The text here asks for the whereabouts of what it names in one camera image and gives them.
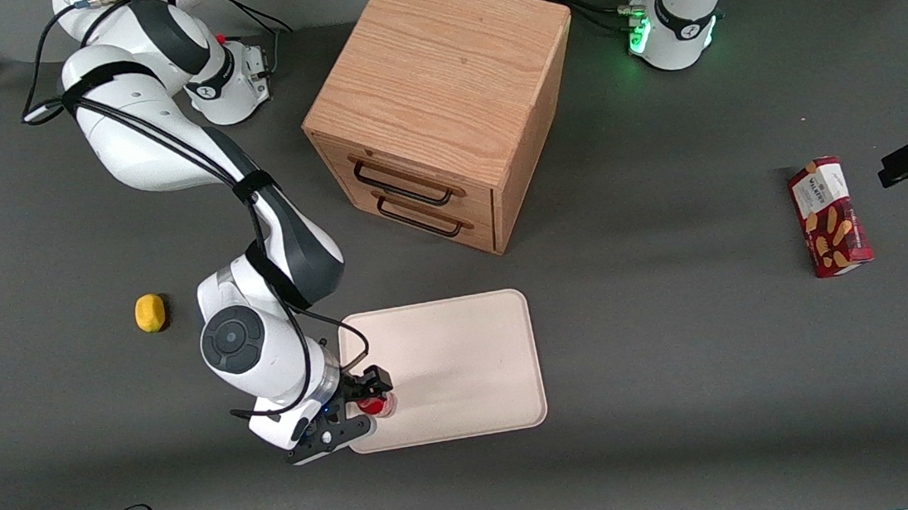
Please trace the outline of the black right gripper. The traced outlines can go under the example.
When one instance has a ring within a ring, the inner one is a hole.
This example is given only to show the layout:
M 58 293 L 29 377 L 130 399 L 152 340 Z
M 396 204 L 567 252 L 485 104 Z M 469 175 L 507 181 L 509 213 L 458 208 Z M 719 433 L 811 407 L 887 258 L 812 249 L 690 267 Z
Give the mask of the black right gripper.
M 394 390 L 390 375 L 377 365 L 363 370 L 362 376 L 351 372 L 334 372 L 333 391 L 330 399 L 321 408 L 322 424 L 340 425 L 342 439 L 371 436 L 376 431 L 373 415 L 351 409 L 351 402 L 359 398 L 384 396 Z

